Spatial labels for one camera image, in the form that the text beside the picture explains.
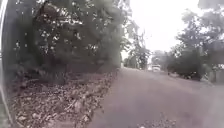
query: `distant car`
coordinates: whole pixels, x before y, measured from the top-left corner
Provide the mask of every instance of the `distant car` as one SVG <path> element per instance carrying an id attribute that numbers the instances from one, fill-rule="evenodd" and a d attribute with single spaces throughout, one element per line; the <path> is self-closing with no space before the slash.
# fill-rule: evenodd
<path id="1" fill-rule="evenodd" d="M 161 66 L 160 65 L 152 65 L 152 70 L 153 71 L 161 71 Z"/>

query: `leaf litter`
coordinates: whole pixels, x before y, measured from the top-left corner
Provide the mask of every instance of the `leaf litter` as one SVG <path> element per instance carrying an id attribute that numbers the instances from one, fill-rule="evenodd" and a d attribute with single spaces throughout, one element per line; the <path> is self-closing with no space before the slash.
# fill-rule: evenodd
<path id="1" fill-rule="evenodd" d="M 117 70 L 69 78 L 65 85 L 33 83 L 12 98 L 20 128 L 85 128 Z"/>

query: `overcast sky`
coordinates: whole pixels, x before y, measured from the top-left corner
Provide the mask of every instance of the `overcast sky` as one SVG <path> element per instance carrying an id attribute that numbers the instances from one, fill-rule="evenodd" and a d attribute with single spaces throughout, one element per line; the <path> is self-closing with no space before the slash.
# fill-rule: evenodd
<path id="1" fill-rule="evenodd" d="M 178 43 L 177 32 L 184 27 L 181 21 L 188 8 L 198 12 L 198 0 L 131 0 L 135 22 L 146 31 L 150 50 L 168 51 Z"/>

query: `road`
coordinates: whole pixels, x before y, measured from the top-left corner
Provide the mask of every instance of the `road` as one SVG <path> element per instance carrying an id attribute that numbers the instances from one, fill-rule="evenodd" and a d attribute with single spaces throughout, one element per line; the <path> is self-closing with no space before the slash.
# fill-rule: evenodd
<path id="1" fill-rule="evenodd" d="M 222 86 L 128 68 L 113 84 L 88 128 L 224 128 Z"/>

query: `foliage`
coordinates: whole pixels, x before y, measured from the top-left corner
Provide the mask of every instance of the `foliage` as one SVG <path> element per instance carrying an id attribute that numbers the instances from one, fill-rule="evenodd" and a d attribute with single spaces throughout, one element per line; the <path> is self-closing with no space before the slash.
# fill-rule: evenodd
<path id="1" fill-rule="evenodd" d="M 55 72 L 77 63 L 119 67 L 120 51 L 128 44 L 125 26 L 130 15 L 128 0 L 9 1 L 4 69 L 18 75 L 30 69 L 38 69 L 37 74 Z M 70 67 L 80 69 L 80 65 Z"/>
<path id="2" fill-rule="evenodd" d="M 144 43 L 144 33 L 141 35 L 133 34 L 132 49 L 129 51 L 129 57 L 125 60 L 126 67 L 146 69 L 150 51 Z"/>
<path id="3" fill-rule="evenodd" d="M 188 11 L 183 17 L 187 27 L 179 33 L 180 44 L 169 55 L 168 70 L 184 77 L 200 79 L 205 74 L 204 65 L 215 69 L 223 64 L 222 11 L 209 11 L 198 16 Z"/>

